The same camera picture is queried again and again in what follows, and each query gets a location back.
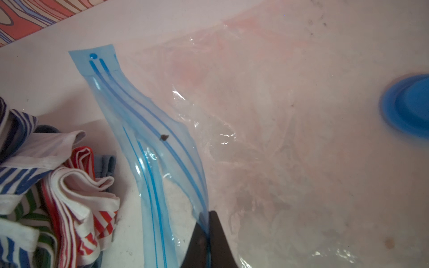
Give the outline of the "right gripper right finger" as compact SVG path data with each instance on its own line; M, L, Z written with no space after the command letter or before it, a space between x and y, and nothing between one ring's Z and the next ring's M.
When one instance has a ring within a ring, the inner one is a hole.
M216 211L209 213L210 267L238 268Z

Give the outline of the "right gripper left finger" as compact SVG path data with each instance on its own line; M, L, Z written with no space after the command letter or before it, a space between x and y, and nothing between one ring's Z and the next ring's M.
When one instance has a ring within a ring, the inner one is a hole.
M199 223L196 223L189 247L185 254L181 268L208 267L208 237Z

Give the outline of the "clear vacuum bag blue zip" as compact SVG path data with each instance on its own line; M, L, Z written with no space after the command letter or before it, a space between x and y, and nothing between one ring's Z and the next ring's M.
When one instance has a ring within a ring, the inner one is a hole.
M429 265L429 3L264 1L71 52L141 192L145 264L218 213L240 268Z

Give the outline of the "green white striped tank top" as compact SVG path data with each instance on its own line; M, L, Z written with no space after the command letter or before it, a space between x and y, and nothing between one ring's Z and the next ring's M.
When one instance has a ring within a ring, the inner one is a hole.
M2 268L55 268L58 239L43 196L33 186L9 215L1 215Z

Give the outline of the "blue white striped tank top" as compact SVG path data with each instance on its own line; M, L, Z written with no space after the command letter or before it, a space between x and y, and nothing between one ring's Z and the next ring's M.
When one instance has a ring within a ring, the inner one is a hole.
M83 131L37 133L38 118L11 109L1 100L1 215L9 215L34 185L61 167Z

